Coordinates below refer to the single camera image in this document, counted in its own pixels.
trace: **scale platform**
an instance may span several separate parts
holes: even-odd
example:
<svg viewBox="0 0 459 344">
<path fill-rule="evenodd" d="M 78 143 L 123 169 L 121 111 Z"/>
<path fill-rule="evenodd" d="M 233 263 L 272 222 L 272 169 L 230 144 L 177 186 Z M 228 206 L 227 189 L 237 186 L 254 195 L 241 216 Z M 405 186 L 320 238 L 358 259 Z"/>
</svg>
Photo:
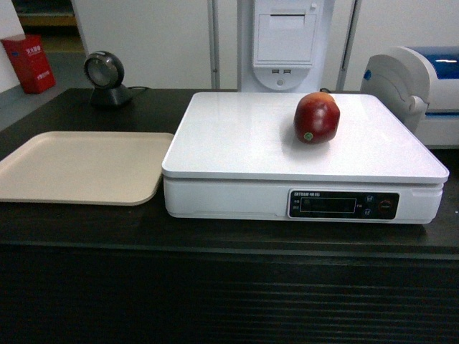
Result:
<svg viewBox="0 0 459 344">
<path fill-rule="evenodd" d="M 162 164 L 170 215 L 432 221 L 449 172 L 377 98 L 333 94 L 335 138 L 307 145 L 293 128 L 303 96 L 196 94 Z"/>
</svg>

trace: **apple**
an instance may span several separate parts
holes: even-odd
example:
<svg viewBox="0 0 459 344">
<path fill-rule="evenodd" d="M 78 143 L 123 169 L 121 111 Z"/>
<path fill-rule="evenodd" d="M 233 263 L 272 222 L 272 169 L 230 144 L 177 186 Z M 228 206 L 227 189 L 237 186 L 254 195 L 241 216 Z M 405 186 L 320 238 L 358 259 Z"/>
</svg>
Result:
<svg viewBox="0 0 459 344">
<path fill-rule="evenodd" d="M 326 92 L 313 92 L 301 98 L 293 124 L 296 137 L 304 143 L 323 143 L 335 137 L 340 111 Z"/>
</svg>

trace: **scale button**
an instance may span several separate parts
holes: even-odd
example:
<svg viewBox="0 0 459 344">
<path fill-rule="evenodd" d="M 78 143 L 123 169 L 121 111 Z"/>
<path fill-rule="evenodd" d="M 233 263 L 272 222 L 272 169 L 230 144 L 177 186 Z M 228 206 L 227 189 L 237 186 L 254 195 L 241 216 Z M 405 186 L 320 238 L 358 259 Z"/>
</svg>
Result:
<svg viewBox="0 0 459 344">
<path fill-rule="evenodd" d="M 378 204 L 378 209 L 382 212 L 386 212 L 392 209 L 392 201 L 390 199 L 385 199 L 380 201 Z"/>
<path fill-rule="evenodd" d="M 367 195 L 365 197 L 365 202 L 367 203 L 373 203 L 375 201 L 375 197 L 373 195 Z"/>
</svg>

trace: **beige tray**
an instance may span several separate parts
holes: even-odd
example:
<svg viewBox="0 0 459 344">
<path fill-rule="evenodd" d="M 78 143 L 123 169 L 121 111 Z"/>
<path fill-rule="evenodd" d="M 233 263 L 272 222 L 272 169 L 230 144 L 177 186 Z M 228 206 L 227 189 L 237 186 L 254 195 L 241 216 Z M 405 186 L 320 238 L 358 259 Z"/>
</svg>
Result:
<svg viewBox="0 0 459 344">
<path fill-rule="evenodd" d="M 156 193 L 173 135 L 55 131 L 0 161 L 0 201 L 135 206 Z"/>
</svg>

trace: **fire extinguisher box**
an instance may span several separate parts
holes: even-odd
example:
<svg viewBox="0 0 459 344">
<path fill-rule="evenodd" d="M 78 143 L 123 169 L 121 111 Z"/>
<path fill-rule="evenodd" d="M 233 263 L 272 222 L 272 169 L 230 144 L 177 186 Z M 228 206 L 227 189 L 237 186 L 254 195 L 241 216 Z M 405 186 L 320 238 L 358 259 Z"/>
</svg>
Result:
<svg viewBox="0 0 459 344">
<path fill-rule="evenodd" d="M 25 93 L 41 93 L 56 85 L 38 34 L 1 40 Z"/>
</svg>

